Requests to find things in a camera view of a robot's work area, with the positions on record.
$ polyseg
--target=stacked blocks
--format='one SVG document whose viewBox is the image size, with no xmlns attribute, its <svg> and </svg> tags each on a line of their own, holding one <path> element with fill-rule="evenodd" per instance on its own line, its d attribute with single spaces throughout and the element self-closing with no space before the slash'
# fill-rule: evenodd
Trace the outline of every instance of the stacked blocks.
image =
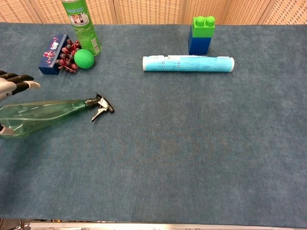
<svg viewBox="0 0 307 230">
<path fill-rule="evenodd" d="M 213 16 L 193 18 L 188 40 L 190 55 L 207 54 L 215 30 L 214 23 L 215 18 Z"/>
</svg>

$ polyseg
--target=lego block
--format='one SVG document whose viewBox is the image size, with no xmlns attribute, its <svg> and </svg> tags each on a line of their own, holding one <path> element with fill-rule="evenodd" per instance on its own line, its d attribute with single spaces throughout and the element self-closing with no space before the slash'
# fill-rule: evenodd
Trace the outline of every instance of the lego block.
<svg viewBox="0 0 307 230">
<path fill-rule="evenodd" d="M 193 17 L 192 33 L 193 37 L 213 37 L 215 31 L 215 18 L 209 17 Z"/>
<path fill-rule="evenodd" d="M 190 47 L 189 55 L 206 55 L 209 47 Z"/>
<path fill-rule="evenodd" d="M 59 55 L 62 48 L 67 45 L 67 39 L 69 39 L 67 34 L 54 34 L 52 36 L 38 67 L 43 74 L 59 74 L 60 69 L 55 61 L 61 59 Z"/>
<path fill-rule="evenodd" d="M 193 37 L 192 28 L 190 28 L 188 49 L 190 55 L 206 55 L 211 42 L 210 37 Z"/>
</svg>

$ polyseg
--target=green spray bottle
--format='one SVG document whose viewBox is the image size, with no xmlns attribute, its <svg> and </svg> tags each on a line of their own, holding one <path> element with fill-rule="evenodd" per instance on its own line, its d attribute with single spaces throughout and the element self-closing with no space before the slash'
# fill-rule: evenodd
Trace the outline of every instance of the green spray bottle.
<svg viewBox="0 0 307 230">
<path fill-rule="evenodd" d="M 114 112 L 112 105 L 101 95 L 87 100 L 43 101 L 8 104 L 0 108 L 0 138 L 22 138 L 66 118 L 99 106 L 92 118 L 95 121 L 103 112 Z"/>
<path fill-rule="evenodd" d="M 62 0 L 62 4 L 82 49 L 89 50 L 94 56 L 98 55 L 102 48 L 98 41 L 86 0 Z"/>
</svg>

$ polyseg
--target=red grapes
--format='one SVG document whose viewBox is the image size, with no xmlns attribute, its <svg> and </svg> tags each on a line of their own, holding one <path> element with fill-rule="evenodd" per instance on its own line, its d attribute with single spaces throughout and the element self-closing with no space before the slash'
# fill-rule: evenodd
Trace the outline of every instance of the red grapes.
<svg viewBox="0 0 307 230">
<path fill-rule="evenodd" d="M 75 73 L 79 68 L 73 60 L 75 53 L 81 48 L 80 42 L 74 43 L 67 39 L 67 45 L 62 48 L 62 53 L 59 55 L 61 59 L 56 60 L 56 64 L 59 65 L 59 69 L 64 68 L 66 72 Z"/>
</svg>

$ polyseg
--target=green aerosol can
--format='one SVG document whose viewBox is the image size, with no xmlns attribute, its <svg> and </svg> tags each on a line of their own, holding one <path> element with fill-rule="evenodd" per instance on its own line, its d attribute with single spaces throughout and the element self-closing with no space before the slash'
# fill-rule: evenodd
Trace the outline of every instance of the green aerosol can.
<svg viewBox="0 0 307 230">
<path fill-rule="evenodd" d="M 62 0 L 62 4 L 82 49 L 89 50 L 94 56 L 98 55 L 102 48 L 97 38 L 86 0 Z"/>
</svg>

